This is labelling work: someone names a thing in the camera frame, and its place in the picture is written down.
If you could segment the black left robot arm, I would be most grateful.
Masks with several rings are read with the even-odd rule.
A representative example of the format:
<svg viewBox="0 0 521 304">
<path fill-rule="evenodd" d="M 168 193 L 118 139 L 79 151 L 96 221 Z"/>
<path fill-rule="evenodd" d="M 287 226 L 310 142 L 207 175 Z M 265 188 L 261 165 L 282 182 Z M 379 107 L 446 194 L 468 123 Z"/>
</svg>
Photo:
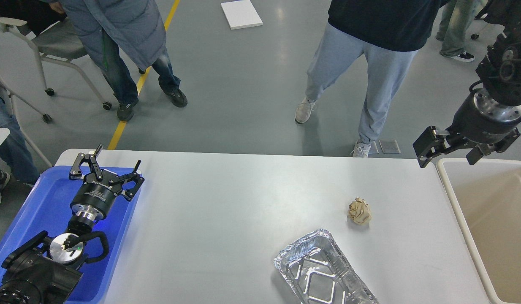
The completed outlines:
<svg viewBox="0 0 521 304">
<path fill-rule="evenodd" d="M 144 182 L 101 167 L 102 150 L 44 172 L 0 243 L 0 304 L 96 304 L 107 291 Z"/>
</svg>

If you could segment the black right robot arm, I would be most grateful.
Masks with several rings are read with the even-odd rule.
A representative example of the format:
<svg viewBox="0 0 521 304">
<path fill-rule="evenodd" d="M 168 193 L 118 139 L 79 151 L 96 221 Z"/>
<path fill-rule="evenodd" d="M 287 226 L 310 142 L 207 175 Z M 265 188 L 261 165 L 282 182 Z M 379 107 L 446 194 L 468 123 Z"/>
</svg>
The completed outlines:
<svg viewBox="0 0 521 304">
<path fill-rule="evenodd" d="M 450 127 L 427 127 L 413 143 L 421 168 L 440 155 L 469 149 L 469 164 L 492 152 L 505 152 L 520 133 L 521 21 L 496 42 L 479 63 L 476 73 L 482 88 L 469 87 L 469 96 L 456 111 Z"/>
</svg>

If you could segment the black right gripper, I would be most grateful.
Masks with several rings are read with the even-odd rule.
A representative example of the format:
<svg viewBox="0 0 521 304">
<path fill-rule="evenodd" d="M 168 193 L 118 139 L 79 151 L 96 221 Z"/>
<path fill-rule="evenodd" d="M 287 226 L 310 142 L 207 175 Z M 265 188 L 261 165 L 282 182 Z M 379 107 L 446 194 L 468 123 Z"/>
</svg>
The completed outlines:
<svg viewBox="0 0 521 304">
<path fill-rule="evenodd" d="M 475 145 L 466 155 L 469 164 L 476 164 L 491 151 L 505 152 L 519 137 L 521 105 L 506 106 L 496 102 L 484 88 L 473 89 L 457 110 L 452 125 L 446 130 L 428 126 L 413 143 L 421 168 L 433 158 Z"/>
</svg>

